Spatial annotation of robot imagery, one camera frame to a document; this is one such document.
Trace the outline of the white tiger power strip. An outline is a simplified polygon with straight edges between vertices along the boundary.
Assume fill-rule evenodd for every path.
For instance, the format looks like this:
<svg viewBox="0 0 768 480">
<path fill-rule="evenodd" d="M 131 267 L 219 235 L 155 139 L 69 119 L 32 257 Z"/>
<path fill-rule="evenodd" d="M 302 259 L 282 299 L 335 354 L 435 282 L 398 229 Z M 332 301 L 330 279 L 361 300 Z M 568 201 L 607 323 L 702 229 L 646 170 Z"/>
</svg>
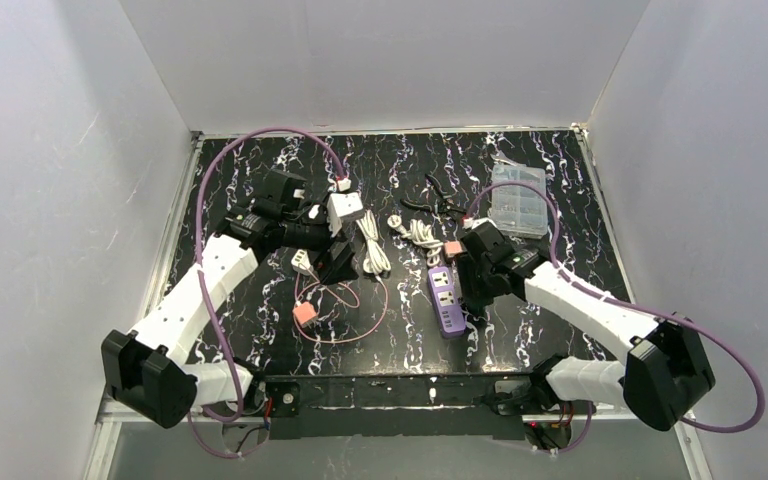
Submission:
<svg viewBox="0 0 768 480">
<path fill-rule="evenodd" d="M 305 249 L 297 249 L 291 257 L 291 266 L 295 272 L 302 276 L 312 274 L 312 265 L 308 252 Z"/>
</svg>

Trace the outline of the pink charger with cable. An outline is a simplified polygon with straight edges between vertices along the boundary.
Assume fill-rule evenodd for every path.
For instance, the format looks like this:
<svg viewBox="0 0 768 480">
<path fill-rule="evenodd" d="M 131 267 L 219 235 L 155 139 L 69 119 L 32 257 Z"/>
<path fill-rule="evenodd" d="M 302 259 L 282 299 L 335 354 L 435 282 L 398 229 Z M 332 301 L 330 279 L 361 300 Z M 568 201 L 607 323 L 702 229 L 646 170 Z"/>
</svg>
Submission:
<svg viewBox="0 0 768 480">
<path fill-rule="evenodd" d="M 327 287 L 311 273 L 296 273 L 291 316 L 298 334 L 304 340 L 331 346 L 360 342 L 376 334 L 390 310 L 390 289 L 381 278 L 374 281 L 380 310 L 369 314 L 365 323 L 362 310 L 372 303 L 371 296 L 363 297 L 347 283 Z"/>
</svg>

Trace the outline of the purple power strip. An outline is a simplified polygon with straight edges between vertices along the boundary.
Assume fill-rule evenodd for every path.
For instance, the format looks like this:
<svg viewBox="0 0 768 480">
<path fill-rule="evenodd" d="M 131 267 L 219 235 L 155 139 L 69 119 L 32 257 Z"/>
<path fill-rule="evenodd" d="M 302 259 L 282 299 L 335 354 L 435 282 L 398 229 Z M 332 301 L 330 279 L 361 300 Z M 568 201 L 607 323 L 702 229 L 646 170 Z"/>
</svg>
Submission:
<svg viewBox="0 0 768 480">
<path fill-rule="evenodd" d="M 441 335 L 447 339 L 461 336 L 466 330 L 466 320 L 456 296 L 451 269 L 447 266 L 432 267 L 428 271 L 427 280 Z"/>
</svg>

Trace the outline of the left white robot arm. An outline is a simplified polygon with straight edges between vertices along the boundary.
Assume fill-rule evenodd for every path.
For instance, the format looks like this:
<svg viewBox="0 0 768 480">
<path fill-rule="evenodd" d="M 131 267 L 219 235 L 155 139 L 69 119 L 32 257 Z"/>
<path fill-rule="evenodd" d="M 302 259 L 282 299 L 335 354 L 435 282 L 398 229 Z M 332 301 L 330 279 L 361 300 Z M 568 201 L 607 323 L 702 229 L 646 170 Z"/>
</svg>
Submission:
<svg viewBox="0 0 768 480">
<path fill-rule="evenodd" d="M 324 285 L 357 279 L 355 253 L 342 229 L 363 215 L 347 178 L 311 202 L 304 178 L 268 171 L 252 195 L 227 211 L 200 259 L 160 303 L 128 332 L 113 330 L 104 339 L 109 396 L 165 429 L 196 406 L 245 397 L 257 376 L 252 366 L 235 358 L 191 364 L 195 340 L 217 307 L 279 249 L 307 251 L 312 274 Z"/>
</svg>

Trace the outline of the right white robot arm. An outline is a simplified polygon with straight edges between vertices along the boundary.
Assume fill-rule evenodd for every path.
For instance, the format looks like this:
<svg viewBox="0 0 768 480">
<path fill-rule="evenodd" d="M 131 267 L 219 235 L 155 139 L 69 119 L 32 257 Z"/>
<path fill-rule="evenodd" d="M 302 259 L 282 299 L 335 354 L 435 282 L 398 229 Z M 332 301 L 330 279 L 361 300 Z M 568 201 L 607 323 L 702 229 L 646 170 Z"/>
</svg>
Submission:
<svg viewBox="0 0 768 480">
<path fill-rule="evenodd" d="M 462 299 L 472 314 L 514 295 L 596 340 L 612 360 L 554 355 L 509 394 L 521 409 L 567 402 L 630 410 L 647 426 L 671 429 L 710 392 L 716 379 L 698 332 L 623 307 L 610 293 L 554 266 L 546 252 L 518 247 L 491 223 L 468 230 L 455 258 Z"/>
</svg>

